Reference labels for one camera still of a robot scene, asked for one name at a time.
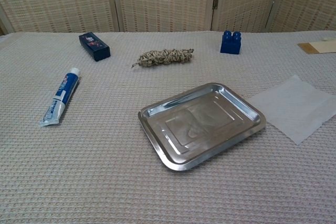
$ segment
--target white cap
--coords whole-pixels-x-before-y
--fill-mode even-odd
[[[77,75],[78,77],[80,76],[80,70],[78,68],[72,68],[70,70],[70,73],[74,73],[75,75]]]

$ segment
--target wicker screen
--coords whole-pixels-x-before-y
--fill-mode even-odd
[[[210,30],[212,1],[119,0],[125,31]],[[207,7],[210,15],[206,17]]]
[[[0,4],[14,31],[118,30],[109,0],[0,0]]]
[[[276,0],[270,31],[336,30],[336,0]]]
[[[261,32],[265,28],[273,0],[218,0],[212,30]]]

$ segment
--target woven panel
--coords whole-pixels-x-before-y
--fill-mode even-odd
[[[160,161],[138,120],[144,106],[208,82],[247,99],[294,74],[336,95],[336,54],[297,43],[331,31],[98,33],[95,62],[78,34],[24,33],[0,49],[0,223],[336,223],[336,116],[297,146],[270,124],[187,172]],[[191,62],[131,65],[151,49],[194,48]],[[39,128],[65,73],[80,82],[59,125]]]
[[[14,31],[115,31],[109,0],[0,0]]]
[[[336,30],[336,0],[277,0],[271,31]]]
[[[273,0],[219,0],[212,30],[260,32],[266,25]]]
[[[125,31],[205,30],[207,0],[120,0]]]

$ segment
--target tray rim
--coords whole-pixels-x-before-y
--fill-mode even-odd
[[[148,126],[148,124],[143,120],[143,114],[146,110],[158,106],[162,103],[167,103],[171,100],[177,99],[179,97],[183,97],[185,95],[191,94],[197,90],[201,90],[202,88],[208,87],[208,86],[213,86],[213,85],[218,85],[223,87],[225,90],[229,91],[232,95],[234,95],[237,99],[239,99],[241,102],[245,103],[250,109],[254,110],[260,117],[260,123],[256,125],[255,127],[249,128],[243,132],[241,132],[239,135],[230,138],[227,141],[224,141],[222,144],[219,144],[216,148],[210,148],[208,151],[204,152],[202,155],[197,155],[191,159],[189,159],[187,162],[182,163],[182,164],[177,164],[171,160],[169,160],[165,154],[165,152],[162,150],[159,142],[156,140],[152,130]],[[172,97],[169,97],[167,99],[161,100],[159,102],[153,103],[151,105],[148,105],[144,108],[142,108],[138,112],[138,119],[140,121],[140,124],[147,135],[148,139],[150,140],[151,144],[153,145],[156,153],[159,155],[159,158],[163,162],[163,164],[168,167],[169,169],[175,170],[175,171],[184,171],[184,170],[189,170],[198,164],[202,163],[203,161],[215,156],[216,154],[230,148],[231,146],[239,143],[240,141],[248,138],[249,136],[257,133],[258,131],[262,130],[266,126],[266,118],[264,114],[262,114],[258,109],[256,109],[254,106],[252,106],[250,103],[248,103],[245,99],[243,99],[241,96],[239,96],[237,93],[232,91],[228,86],[223,85],[219,82],[209,82],[203,85],[200,85],[198,87],[192,88],[190,90],[184,91],[182,93],[179,93],[177,95],[174,95]]]

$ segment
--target blue lego brick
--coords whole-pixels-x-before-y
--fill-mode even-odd
[[[240,32],[235,31],[231,35],[230,31],[225,31],[222,37],[221,52],[227,54],[238,55],[241,46],[242,35]]]

